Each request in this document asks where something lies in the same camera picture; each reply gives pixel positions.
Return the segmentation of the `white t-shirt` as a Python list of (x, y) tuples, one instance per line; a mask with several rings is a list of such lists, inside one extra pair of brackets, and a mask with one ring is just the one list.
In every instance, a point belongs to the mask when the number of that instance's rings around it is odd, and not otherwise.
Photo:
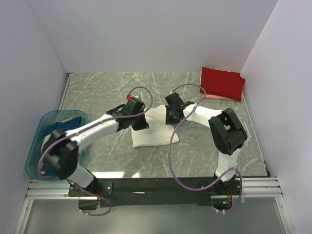
[(171, 124), (166, 124), (166, 107), (160, 105), (151, 108), (145, 114), (148, 129), (134, 131), (131, 129), (134, 148), (168, 145), (174, 131)]

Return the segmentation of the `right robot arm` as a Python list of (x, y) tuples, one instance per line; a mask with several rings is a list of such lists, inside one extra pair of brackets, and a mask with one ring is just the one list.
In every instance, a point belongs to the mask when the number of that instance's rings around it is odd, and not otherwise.
[(211, 187), (221, 195), (226, 194), (232, 187), (236, 177), (237, 158), (241, 148), (248, 138), (247, 132), (242, 126), (234, 110), (213, 110), (188, 101), (183, 102), (176, 92), (165, 97), (167, 102), (166, 123), (176, 124), (180, 127), (189, 120), (209, 127), (214, 145), (219, 151), (218, 165), (214, 173), (214, 181), (203, 188), (190, 188), (182, 184), (174, 174), (170, 164), (171, 173), (178, 184), (190, 191), (204, 191)]

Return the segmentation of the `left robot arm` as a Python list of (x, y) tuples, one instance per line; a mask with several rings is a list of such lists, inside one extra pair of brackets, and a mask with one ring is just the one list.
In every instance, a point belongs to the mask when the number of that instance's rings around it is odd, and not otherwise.
[(69, 131), (54, 130), (48, 139), (47, 149), (40, 158), (60, 180), (68, 180), (72, 187), (80, 188), (87, 196), (100, 193), (98, 179), (78, 163), (78, 155), (98, 139), (128, 127), (143, 130), (149, 127), (144, 114), (145, 104), (129, 96), (126, 104), (107, 111), (99, 119)]

